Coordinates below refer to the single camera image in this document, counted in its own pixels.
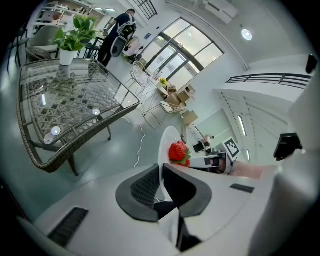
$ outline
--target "potted plant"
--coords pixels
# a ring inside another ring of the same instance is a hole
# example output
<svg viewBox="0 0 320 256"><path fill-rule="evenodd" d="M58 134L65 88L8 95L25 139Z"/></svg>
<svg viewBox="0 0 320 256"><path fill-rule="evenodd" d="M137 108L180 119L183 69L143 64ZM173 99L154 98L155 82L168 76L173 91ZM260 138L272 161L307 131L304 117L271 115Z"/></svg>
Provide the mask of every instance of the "potted plant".
<svg viewBox="0 0 320 256"><path fill-rule="evenodd" d="M160 78L159 79L159 84L158 86L162 86L165 90L167 90L167 86L168 86L168 82L167 82L167 79L165 78Z"/></svg>
<svg viewBox="0 0 320 256"><path fill-rule="evenodd" d="M70 65L78 51L85 47L84 41L94 39L96 34L94 17L76 15L73 25L75 30L64 33L60 28L53 39L60 48L60 64L63 66Z"/></svg>

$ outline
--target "white plate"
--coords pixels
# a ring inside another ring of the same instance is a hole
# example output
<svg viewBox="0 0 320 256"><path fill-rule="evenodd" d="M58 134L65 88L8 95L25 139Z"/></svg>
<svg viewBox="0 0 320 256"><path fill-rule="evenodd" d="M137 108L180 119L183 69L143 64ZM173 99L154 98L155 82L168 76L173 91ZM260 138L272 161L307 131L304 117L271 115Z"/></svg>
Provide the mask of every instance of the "white plate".
<svg viewBox="0 0 320 256"><path fill-rule="evenodd" d="M160 175L160 186L164 197L170 201L172 201L169 193L167 192L164 186L164 179L162 176L164 164L170 164L169 158L169 149L173 143L177 143L181 141L181 134L178 132L176 128L173 126L169 126L163 132L160 146L159 146L159 154L158 154L158 165L159 165L159 175Z"/></svg>

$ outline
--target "window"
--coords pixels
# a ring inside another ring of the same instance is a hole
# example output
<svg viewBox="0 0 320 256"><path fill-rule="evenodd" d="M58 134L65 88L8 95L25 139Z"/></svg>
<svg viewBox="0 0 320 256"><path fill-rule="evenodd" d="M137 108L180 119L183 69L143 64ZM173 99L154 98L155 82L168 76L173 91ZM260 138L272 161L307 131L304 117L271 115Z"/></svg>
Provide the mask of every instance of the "window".
<svg viewBox="0 0 320 256"><path fill-rule="evenodd" d="M166 47L164 49L164 51L162 51L160 53L160 55L158 55L156 57L156 59L151 63L151 65L149 65L147 67L147 72L149 74L154 73L158 68L160 68L160 66L162 64L164 64L174 53L176 52L176 50L171 47L170 45L168 47Z"/></svg>
<svg viewBox="0 0 320 256"><path fill-rule="evenodd" d="M186 59L179 53L161 71L161 77L167 79Z"/></svg>
<svg viewBox="0 0 320 256"><path fill-rule="evenodd" d="M146 63L151 61L151 59L167 44L161 36L158 36L148 47L143 51L142 58Z"/></svg>
<svg viewBox="0 0 320 256"><path fill-rule="evenodd" d="M181 31L189 27L190 24L183 19L178 19L175 23L173 23L169 28L163 31L166 35L171 38L174 38L178 35Z"/></svg>
<svg viewBox="0 0 320 256"><path fill-rule="evenodd" d="M193 56L211 44L211 41L194 26L178 35L175 40Z"/></svg>
<svg viewBox="0 0 320 256"><path fill-rule="evenodd" d="M207 48L203 51L199 52L195 56L195 58L201 63L201 65L206 68L209 64L214 62L222 55L222 52L219 50L218 47L214 43L210 44Z"/></svg>
<svg viewBox="0 0 320 256"><path fill-rule="evenodd" d="M173 75L168 81L171 85L175 86L176 90L180 90L185 86L192 78L194 78L200 71L196 66L189 61L184 65L175 75Z"/></svg>
<svg viewBox="0 0 320 256"><path fill-rule="evenodd" d="M200 30L178 19L144 50L141 61L151 76L159 70L179 90L222 54Z"/></svg>

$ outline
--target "green leaves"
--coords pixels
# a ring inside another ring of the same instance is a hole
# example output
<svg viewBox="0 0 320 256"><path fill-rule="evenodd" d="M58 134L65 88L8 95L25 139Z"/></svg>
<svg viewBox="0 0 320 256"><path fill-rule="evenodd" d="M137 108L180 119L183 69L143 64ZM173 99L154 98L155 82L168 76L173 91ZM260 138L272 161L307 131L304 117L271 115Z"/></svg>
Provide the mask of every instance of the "green leaves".
<svg viewBox="0 0 320 256"><path fill-rule="evenodd" d="M95 38L95 18L76 15L73 19L75 30L70 30L64 33L60 28L54 39L53 43L57 44L61 49L66 51L80 51L85 44L83 40L92 40Z"/></svg>

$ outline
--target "black pants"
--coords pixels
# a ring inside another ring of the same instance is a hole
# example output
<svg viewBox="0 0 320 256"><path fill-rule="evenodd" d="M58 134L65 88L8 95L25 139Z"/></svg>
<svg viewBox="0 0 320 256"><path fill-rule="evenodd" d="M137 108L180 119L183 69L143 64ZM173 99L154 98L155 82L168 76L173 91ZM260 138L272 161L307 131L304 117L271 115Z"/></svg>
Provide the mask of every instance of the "black pants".
<svg viewBox="0 0 320 256"><path fill-rule="evenodd" d="M98 61L102 63L105 67L107 67L109 61L111 60L111 47L116 39L113 37L107 37L99 51Z"/></svg>

